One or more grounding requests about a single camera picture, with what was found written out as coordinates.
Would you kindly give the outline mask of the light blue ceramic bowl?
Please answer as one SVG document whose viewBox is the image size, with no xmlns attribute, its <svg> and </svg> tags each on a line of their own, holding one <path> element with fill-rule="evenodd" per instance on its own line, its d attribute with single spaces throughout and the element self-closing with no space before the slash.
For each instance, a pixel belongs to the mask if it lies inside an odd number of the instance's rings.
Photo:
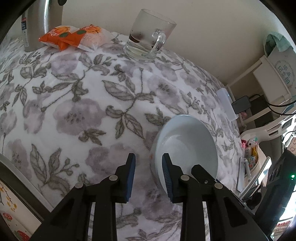
<svg viewBox="0 0 296 241">
<path fill-rule="evenodd" d="M 217 178 L 218 154 L 209 129 L 191 115 L 177 115 L 169 120 L 156 135 L 150 151 L 150 166 L 154 182 L 166 194 L 162 156 L 168 153 L 171 162 L 182 172 L 192 176 L 191 169 L 201 165 Z"/>
</svg>

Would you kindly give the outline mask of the white lattice plastic shelf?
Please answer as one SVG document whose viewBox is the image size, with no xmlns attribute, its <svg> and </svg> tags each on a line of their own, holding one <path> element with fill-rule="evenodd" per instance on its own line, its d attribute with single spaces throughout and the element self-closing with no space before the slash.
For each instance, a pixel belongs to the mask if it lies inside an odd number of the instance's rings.
<svg viewBox="0 0 296 241">
<path fill-rule="evenodd" d="M 235 101 L 231 87 L 247 74 L 252 73 L 262 88 L 263 95 L 267 101 L 274 104 L 275 109 L 271 110 L 270 107 L 248 117 L 243 120 L 242 115 L 239 115 L 239 120 L 243 127 L 244 132 L 241 134 L 243 140 L 250 140 L 257 138 L 258 142 L 270 141 L 282 135 L 288 137 L 288 133 L 292 133 L 295 128 L 295 107 L 291 108 L 286 113 L 284 112 L 284 104 L 288 104 L 292 100 L 292 94 L 288 90 L 287 85 L 281 78 L 280 74 L 276 71 L 274 66 L 270 63 L 266 56 L 262 56 L 250 68 L 239 75 L 235 80 L 226 85 L 231 99 Z M 272 122 L 259 127 L 248 130 L 247 125 L 256 119 L 264 116 L 265 114 L 277 111 L 279 117 Z"/>
</svg>

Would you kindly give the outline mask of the black power adapter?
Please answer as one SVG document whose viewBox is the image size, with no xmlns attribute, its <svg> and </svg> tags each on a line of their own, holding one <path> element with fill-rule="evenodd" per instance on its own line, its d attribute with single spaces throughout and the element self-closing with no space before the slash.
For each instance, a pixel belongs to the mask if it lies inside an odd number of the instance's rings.
<svg viewBox="0 0 296 241">
<path fill-rule="evenodd" d="M 234 110 L 234 113 L 240 114 L 248 109 L 251 108 L 251 103 L 248 96 L 243 96 L 239 98 L 238 100 L 232 102 L 232 108 Z"/>
</svg>

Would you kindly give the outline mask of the white power strip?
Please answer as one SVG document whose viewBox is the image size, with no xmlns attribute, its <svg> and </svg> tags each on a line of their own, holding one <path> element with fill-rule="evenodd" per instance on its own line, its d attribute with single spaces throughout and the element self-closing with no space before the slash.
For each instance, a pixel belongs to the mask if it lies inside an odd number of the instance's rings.
<svg viewBox="0 0 296 241">
<path fill-rule="evenodd" d="M 234 112 L 234 109 L 232 107 L 232 99 L 228 91 L 225 88 L 221 88 L 216 91 L 216 94 L 221 102 L 221 105 L 224 108 L 229 121 L 235 121 L 238 118 L 238 115 Z"/>
</svg>

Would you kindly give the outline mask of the grey floral tablecloth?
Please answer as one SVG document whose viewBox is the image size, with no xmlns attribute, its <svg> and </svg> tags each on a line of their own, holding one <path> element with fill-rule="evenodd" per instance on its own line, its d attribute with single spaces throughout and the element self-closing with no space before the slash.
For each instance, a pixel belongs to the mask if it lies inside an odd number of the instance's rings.
<svg viewBox="0 0 296 241">
<path fill-rule="evenodd" d="M 161 195 L 150 170 L 158 131 L 179 114 L 203 122 L 217 147 L 217 178 L 235 191 L 239 129 L 220 105 L 217 78 L 166 49 L 151 63 L 128 59 L 126 40 L 116 34 L 94 53 L 26 52 L 21 38 L 6 38 L 1 153 L 54 206 L 75 183 L 100 182 L 134 153 L 132 197 L 116 207 L 118 239 L 178 240 L 181 210 Z"/>
</svg>

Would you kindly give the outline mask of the grey printed bag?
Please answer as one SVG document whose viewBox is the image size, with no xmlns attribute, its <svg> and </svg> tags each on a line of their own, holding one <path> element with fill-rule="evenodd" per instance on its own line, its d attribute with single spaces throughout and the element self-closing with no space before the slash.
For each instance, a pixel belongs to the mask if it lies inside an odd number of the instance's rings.
<svg viewBox="0 0 296 241">
<path fill-rule="evenodd" d="M 283 52 L 275 47 L 267 59 L 280 74 L 292 96 L 295 96 L 296 56 L 293 47 L 289 46 Z"/>
</svg>

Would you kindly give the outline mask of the teal cloth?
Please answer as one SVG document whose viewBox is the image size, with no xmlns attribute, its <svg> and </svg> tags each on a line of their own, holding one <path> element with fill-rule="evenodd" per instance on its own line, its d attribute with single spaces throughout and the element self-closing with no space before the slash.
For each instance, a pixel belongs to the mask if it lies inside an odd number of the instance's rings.
<svg viewBox="0 0 296 241">
<path fill-rule="evenodd" d="M 286 51 L 289 47 L 292 47 L 286 37 L 277 32 L 270 32 L 264 40 L 264 53 L 268 57 L 274 48 L 277 48 L 279 52 Z"/>
</svg>

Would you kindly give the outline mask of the orange snack packet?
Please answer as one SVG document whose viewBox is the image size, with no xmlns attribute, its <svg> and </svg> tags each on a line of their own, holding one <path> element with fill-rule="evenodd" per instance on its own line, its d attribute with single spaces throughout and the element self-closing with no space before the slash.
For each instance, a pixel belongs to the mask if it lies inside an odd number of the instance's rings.
<svg viewBox="0 0 296 241">
<path fill-rule="evenodd" d="M 114 38 L 114 34 L 95 25 L 88 25 L 83 28 L 58 26 L 39 37 L 39 42 L 60 51 L 64 51 L 71 46 L 87 52 L 95 52 L 99 47 L 110 43 Z"/>
</svg>

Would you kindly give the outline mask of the clear glass mug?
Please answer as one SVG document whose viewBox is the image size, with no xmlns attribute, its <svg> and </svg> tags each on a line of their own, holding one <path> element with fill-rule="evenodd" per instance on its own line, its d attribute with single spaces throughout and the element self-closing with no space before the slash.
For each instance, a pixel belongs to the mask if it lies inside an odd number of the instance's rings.
<svg viewBox="0 0 296 241">
<path fill-rule="evenodd" d="M 141 9 L 123 48 L 124 53 L 137 61 L 154 61 L 176 25 L 166 16 Z"/>
</svg>

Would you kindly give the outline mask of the stainless steel thermos jug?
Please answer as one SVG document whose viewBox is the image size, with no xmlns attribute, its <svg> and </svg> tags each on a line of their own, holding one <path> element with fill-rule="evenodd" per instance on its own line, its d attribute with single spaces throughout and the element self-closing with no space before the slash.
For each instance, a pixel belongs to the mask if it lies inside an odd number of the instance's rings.
<svg viewBox="0 0 296 241">
<path fill-rule="evenodd" d="M 26 52 L 44 46 L 39 42 L 39 37 L 61 25 L 63 6 L 66 3 L 66 0 L 38 0 L 22 14 L 21 27 Z"/>
</svg>

